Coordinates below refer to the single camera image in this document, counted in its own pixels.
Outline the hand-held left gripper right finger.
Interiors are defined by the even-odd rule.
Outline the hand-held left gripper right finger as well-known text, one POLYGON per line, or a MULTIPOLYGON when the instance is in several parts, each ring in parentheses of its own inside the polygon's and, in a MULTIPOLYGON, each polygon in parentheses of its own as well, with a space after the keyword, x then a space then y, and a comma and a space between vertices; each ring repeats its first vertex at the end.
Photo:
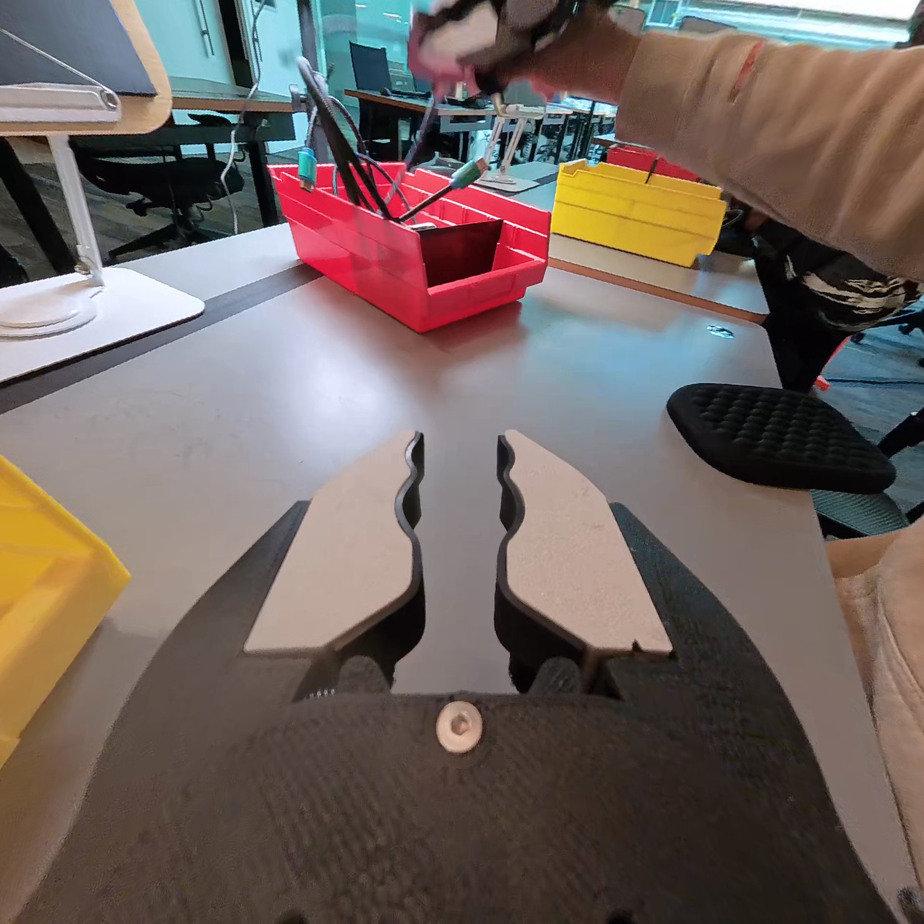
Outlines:
POLYGON ((525 434, 498 438, 502 490, 494 627, 512 661, 537 672, 551 658, 584 687, 612 659, 675 656, 653 596, 603 491, 525 434))

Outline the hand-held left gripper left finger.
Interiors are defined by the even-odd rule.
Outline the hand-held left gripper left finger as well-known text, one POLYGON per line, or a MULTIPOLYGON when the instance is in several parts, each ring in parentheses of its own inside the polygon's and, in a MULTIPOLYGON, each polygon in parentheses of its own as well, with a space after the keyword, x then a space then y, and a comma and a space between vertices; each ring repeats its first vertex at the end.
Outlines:
POLYGON ((391 687, 422 640, 424 437, 401 431, 310 497, 244 643, 248 656, 307 664, 298 689, 335 689, 354 657, 391 687))

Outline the black hdmi cable green plugs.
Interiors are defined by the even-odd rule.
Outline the black hdmi cable green plugs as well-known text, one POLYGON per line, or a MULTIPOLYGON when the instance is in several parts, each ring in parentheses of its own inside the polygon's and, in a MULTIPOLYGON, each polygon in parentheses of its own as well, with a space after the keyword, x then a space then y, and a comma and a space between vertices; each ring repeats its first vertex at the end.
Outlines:
MULTIPOLYGON (((317 72, 317 75, 320 77, 320 84, 321 84, 321 76, 318 72, 317 72)), ((307 112, 306 89, 302 90, 300 86, 292 84, 290 86, 290 95, 292 99, 293 108, 295 110, 304 109, 307 112)), ((337 107, 340 107, 340 100, 330 95, 329 97, 331 98, 333 110, 337 107)), ((317 123, 318 122, 315 122, 314 117, 308 118, 308 131, 306 133, 305 142, 298 151, 297 162, 296 162, 296 175, 297 175, 298 185, 303 191, 309 194, 313 193, 318 188, 318 174, 319 174, 320 168, 319 168, 319 163, 316 157, 316 153, 314 151, 314 148, 312 147, 313 134, 314 134, 317 123)), ((369 173, 369 175, 374 180, 376 180, 375 179, 376 174, 382 175, 382 177, 389 182, 390 192, 393 195, 398 196, 401 201, 405 200, 404 193, 401 190, 401 184, 402 184, 401 179, 392 177, 390 174, 387 173, 385 168, 378 161, 376 161, 372 156, 368 154, 364 154, 362 150, 354 149, 354 151, 359 155, 359 159, 364 169, 369 173)), ((479 178, 479 175, 481 173, 479 160, 480 159, 468 161, 467 163, 462 165, 460 168, 456 169, 456 171, 451 175, 445 187, 434 192, 428 198, 421 201, 418 205, 415 205, 415 206, 407 205, 406 211, 402 214, 393 214, 391 212, 390 207, 389 207, 389 202, 380 193, 379 188, 376 183, 378 191, 380 195, 383 197, 385 204, 388 207, 388 211, 391 214, 391 219, 388 219, 388 220, 385 218, 384 219, 396 225, 405 225, 412 218, 422 213, 423 210, 427 206, 440 201, 441 199, 445 198, 449 193, 453 191, 461 191, 461 190, 467 189, 469 186, 474 185, 475 180, 479 178)), ((336 175, 338 175, 338 173, 334 165, 334 171, 332 173, 332 180, 331 180, 333 195, 337 195, 338 190, 339 190, 339 186, 336 183, 336 175)))

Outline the black adapter hub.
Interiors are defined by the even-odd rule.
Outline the black adapter hub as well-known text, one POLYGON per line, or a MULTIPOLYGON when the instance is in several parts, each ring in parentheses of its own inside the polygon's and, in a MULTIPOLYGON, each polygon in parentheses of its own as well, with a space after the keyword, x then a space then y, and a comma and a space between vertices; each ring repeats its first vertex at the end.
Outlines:
POLYGON ((385 219, 391 219, 391 214, 378 191, 375 180, 364 169, 359 155, 342 133, 334 116, 331 98, 327 91, 321 88, 317 72, 313 70, 304 56, 298 56, 295 62, 307 92, 308 116, 314 117, 315 122, 320 123, 347 199, 357 207, 360 206, 369 212, 379 214, 385 219))

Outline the red plastic bin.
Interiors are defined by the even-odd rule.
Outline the red plastic bin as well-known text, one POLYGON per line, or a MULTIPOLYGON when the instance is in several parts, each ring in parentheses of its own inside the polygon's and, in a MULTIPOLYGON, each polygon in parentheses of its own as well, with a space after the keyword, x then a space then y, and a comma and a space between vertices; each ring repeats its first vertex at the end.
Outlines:
POLYGON ((450 191, 408 223, 352 204, 333 165, 313 191, 294 165, 270 173, 297 255, 404 326, 427 333, 514 303, 543 280, 548 210, 481 187, 450 191))
POLYGON ((605 162, 611 166, 634 169, 650 177, 701 182, 697 174, 668 161, 653 150, 625 142, 611 145, 605 156, 605 162))

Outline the yellow plastic bin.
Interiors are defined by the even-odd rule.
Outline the yellow plastic bin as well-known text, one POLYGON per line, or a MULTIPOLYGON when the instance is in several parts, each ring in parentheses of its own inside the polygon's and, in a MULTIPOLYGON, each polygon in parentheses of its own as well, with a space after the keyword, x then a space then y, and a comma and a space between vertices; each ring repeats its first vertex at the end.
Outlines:
POLYGON ((112 549, 1 459, 1 763, 130 581, 112 549))
POLYGON ((690 268, 713 251, 725 214, 709 184, 577 160, 559 166, 551 231, 690 268))

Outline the person's right forearm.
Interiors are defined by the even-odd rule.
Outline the person's right forearm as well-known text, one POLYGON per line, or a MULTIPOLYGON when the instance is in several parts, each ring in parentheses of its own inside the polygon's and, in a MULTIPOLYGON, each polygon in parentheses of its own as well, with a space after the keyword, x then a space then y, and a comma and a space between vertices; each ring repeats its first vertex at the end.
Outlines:
POLYGON ((923 49, 650 33, 618 133, 806 237, 923 279, 923 49))

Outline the person's right hand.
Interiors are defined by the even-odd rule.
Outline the person's right hand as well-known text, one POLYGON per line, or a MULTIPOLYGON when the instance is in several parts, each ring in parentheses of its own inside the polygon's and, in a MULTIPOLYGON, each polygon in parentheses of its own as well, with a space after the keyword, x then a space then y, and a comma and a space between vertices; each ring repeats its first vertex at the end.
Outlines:
POLYGON ((498 78, 526 81, 546 99, 568 95, 616 105, 641 40, 609 12, 587 7, 560 37, 499 70, 498 78))

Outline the pale small stand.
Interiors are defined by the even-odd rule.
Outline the pale small stand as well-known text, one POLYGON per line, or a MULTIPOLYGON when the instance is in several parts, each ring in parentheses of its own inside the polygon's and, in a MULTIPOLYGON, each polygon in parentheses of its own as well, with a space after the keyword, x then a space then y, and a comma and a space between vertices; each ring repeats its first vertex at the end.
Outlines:
POLYGON ((538 180, 514 177, 511 175, 510 170, 515 150, 523 135, 526 124, 532 122, 536 126, 539 126, 547 115, 546 107, 528 106, 521 103, 506 103, 501 93, 493 94, 491 96, 491 103, 494 110, 494 119, 489 140, 483 156, 479 160, 481 173, 479 178, 475 180, 475 185, 486 190, 506 195, 515 195, 537 188, 539 185, 538 180), (500 167, 491 167, 492 156, 495 150, 499 148, 502 135, 509 122, 513 123, 512 134, 509 142, 503 149, 500 167))

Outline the wooden desk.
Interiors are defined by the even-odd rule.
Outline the wooden desk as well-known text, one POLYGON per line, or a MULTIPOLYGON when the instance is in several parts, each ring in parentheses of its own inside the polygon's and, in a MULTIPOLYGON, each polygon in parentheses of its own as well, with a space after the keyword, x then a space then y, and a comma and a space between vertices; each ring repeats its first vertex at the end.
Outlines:
POLYGON ((208 158, 248 165, 263 226, 281 214, 269 172, 269 147, 295 143, 291 100, 197 77, 170 77, 173 109, 166 124, 174 148, 202 148, 208 158))

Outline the dark patterned cloth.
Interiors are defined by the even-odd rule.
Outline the dark patterned cloth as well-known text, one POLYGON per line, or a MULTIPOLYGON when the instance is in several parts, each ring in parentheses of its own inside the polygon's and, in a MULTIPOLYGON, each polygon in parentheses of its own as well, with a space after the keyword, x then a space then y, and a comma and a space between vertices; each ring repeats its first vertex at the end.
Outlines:
POLYGON ((747 219, 782 387, 809 392, 842 343, 909 308, 922 283, 883 274, 758 214, 747 219))

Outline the white desk stand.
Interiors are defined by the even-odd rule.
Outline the white desk stand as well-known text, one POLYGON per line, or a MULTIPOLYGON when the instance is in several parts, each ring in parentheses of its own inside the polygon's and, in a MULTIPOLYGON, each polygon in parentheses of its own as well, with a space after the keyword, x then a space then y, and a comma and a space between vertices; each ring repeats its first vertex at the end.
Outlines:
POLYGON ((102 257, 68 134, 52 132, 51 128, 116 123, 121 115, 116 93, 100 84, 37 82, 2 86, 2 124, 42 126, 77 239, 77 280, 26 283, 2 296, 3 340, 57 336, 79 329, 96 317, 95 299, 105 290, 102 257))

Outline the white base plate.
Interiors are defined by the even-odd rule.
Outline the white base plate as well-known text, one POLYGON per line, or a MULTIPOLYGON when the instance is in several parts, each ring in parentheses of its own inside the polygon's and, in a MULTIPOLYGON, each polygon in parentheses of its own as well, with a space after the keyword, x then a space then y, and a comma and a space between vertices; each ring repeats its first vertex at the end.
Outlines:
POLYGON ((204 301, 127 268, 1 291, 1 382, 57 367, 202 316, 204 301))

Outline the black panel with wooden frame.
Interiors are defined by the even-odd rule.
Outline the black panel with wooden frame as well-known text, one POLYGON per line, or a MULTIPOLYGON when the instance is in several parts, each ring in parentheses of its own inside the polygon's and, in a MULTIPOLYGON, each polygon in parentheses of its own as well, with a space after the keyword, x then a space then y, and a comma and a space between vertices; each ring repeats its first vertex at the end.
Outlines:
POLYGON ((172 109, 135 2, 3 1, 2 136, 144 135, 172 109))

